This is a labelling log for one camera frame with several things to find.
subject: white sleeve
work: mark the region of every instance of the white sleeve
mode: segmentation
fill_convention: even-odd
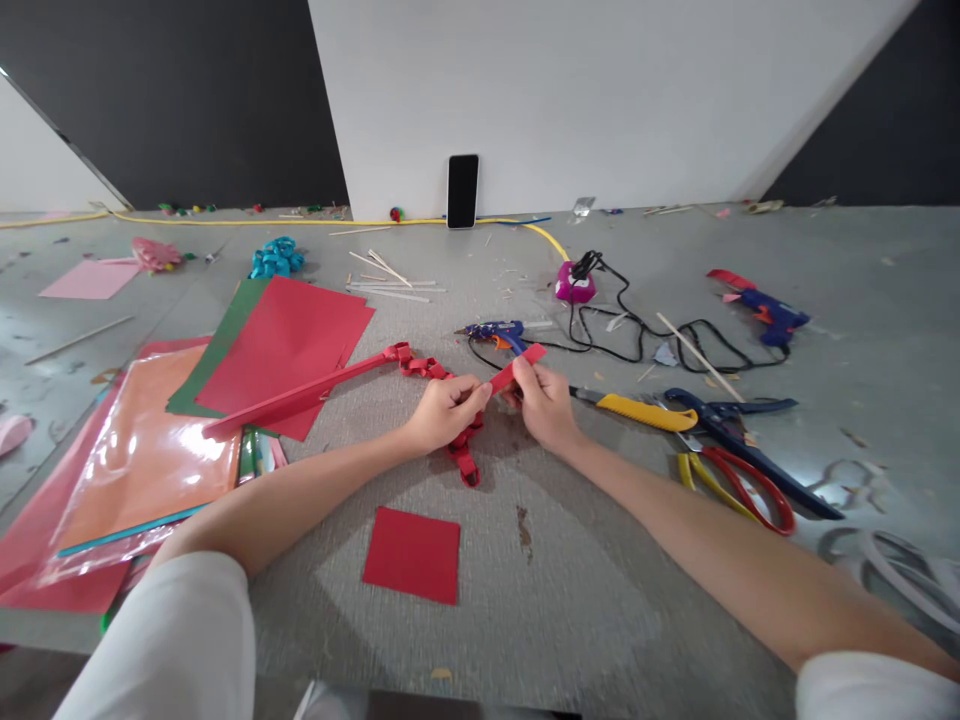
[[[797,678],[797,718],[960,718],[960,685],[884,655],[835,652],[809,660]]]
[[[255,673],[243,569],[192,553],[133,589],[54,720],[244,720]]]

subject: green paper sheet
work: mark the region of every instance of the green paper sheet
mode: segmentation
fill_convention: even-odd
[[[237,292],[233,296],[227,312],[224,313],[223,320],[220,321],[217,331],[213,334],[213,339],[211,339],[210,344],[207,345],[203,357],[200,358],[200,362],[197,363],[193,372],[190,373],[187,381],[179,390],[171,395],[170,400],[167,401],[168,413],[173,413],[174,415],[191,415],[193,417],[226,417],[226,413],[217,412],[216,410],[198,405],[195,398],[200,394],[204,385],[207,384],[213,376],[214,371],[227,356],[227,352],[229,352],[234,340],[237,339],[237,335],[243,330],[243,326],[247,324],[250,313],[253,312],[257,303],[260,302],[260,297],[269,284],[270,280],[266,278],[241,281],[240,287],[237,288]],[[276,433],[269,430],[261,429],[260,432],[265,432],[268,435],[277,437]]]

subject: forearm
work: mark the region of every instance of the forearm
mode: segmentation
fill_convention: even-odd
[[[559,454],[794,670],[825,652],[858,650],[960,680],[940,648],[815,555],[592,441]]]
[[[212,550],[230,555],[253,576],[370,479],[418,454],[394,430],[282,467],[184,522],[160,548],[153,566]]]

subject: scissors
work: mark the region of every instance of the scissors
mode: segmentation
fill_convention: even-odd
[[[792,408],[796,400],[775,400],[762,403],[704,402],[696,395],[680,388],[670,388],[663,393],[667,400],[680,403],[690,410],[696,410],[697,428],[713,438],[718,445],[736,455],[741,460],[757,468],[771,480],[780,491],[797,505],[824,520],[843,520],[844,514],[817,496],[810,488],[797,482],[786,470],[781,468],[756,447],[747,444],[740,430],[734,427],[741,415],[777,412]]]
[[[656,400],[657,404],[660,407],[666,407],[662,402]],[[797,529],[797,519],[793,514],[793,508],[790,507],[790,503],[787,502],[786,497],[783,493],[780,492],[780,489],[773,483],[770,478],[764,475],[760,470],[755,468],[753,465],[748,463],[746,460],[737,457],[733,453],[725,450],[722,447],[704,447],[703,444],[697,440],[695,437],[689,433],[674,433],[687,447],[687,452],[680,452],[677,454],[677,463],[680,466],[680,480],[683,482],[684,486],[697,491],[696,485],[693,482],[693,473],[696,472],[697,477],[703,481],[703,484],[706,485],[710,490],[713,491],[714,495],[720,498],[728,507],[730,507],[735,512],[743,515],[754,522],[758,522],[763,525],[768,530],[772,530],[778,535],[784,537],[790,537]],[[730,486],[733,488],[734,492],[740,498],[733,497],[728,493],[724,487],[717,482],[713,474],[707,470],[703,462],[700,460],[700,455],[703,455],[704,458],[712,462],[723,476],[727,479],[727,482],[730,483]],[[733,465],[741,472],[746,475],[749,475],[753,478],[758,485],[760,485],[767,493],[770,495],[770,498],[773,500],[773,504],[777,509],[777,513],[780,515],[780,525],[774,525],[772,522],[767,520],[767,518],[760,512],[760,509],[754,503],[753,498],[750,497],[749,491],[744,487],[743,482],[740,479],[740,476],[737,475],[736,471],[731,467]]]

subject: blue glue gun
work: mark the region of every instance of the blue glue gun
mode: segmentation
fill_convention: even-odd
[[[510,349],[517,355],[523,354],[526,344],[520,339],[523,335],[523,323],[519,320],[495,320],[487,323],[467,325],[454,332],[466,335],[474,340],[496,340],[497,350]]]
[[[756,311],[754,317],[770,328],[760,336],[760,342],[771,347],[785,347],[793,339],[793,331],[810,322],[810,316],[794,310],[786,303],[755,288],[740,291],[740,302]]]

